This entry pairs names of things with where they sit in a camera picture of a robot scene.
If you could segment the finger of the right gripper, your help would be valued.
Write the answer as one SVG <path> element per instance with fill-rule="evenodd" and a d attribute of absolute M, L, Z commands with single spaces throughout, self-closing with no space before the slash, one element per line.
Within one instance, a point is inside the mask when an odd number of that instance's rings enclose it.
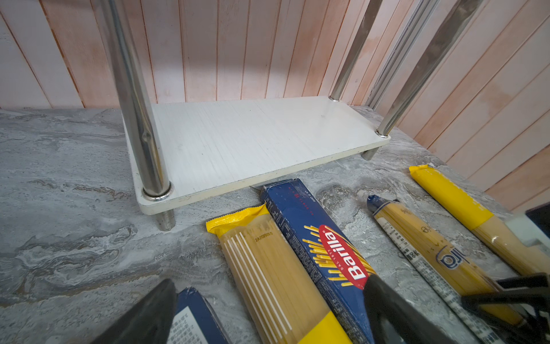
<path fill-rule="evenodd" d="M 549 342 L 549 288 L 524 288 L 502 292 L 469 295 L 461 298 L 462 306 L 486 321 L 503 335 L 506 343 L 548 343 Z M 489 306 L 528 305 L 534 315 L 521 315 L 518 322 L 506 320 L 504 312 L 492 315 Z"/>
<path fill-rule="evenodd" d="M 547 273 L 536 273 L 533 275 L 500 279 L 496 282 L 506 290 L 521 288 L 549 288 L 549 275 Z"/>

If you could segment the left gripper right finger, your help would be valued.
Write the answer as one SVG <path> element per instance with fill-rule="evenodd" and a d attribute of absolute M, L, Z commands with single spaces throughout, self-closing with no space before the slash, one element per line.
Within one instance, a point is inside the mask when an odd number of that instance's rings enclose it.
<path fill-rule="evenodd" d="M 378 275 L 369 276 L 363 295 L 375 343 L 454 342 Z"/>

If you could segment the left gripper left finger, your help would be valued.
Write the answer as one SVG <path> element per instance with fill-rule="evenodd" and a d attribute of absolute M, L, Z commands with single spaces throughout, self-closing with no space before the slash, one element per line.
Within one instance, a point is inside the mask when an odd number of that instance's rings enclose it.
<path fill-rule="evenodd" d="M 93 343 L 167 343 L 176 306 L 174 282 L 164 279 Z"/>

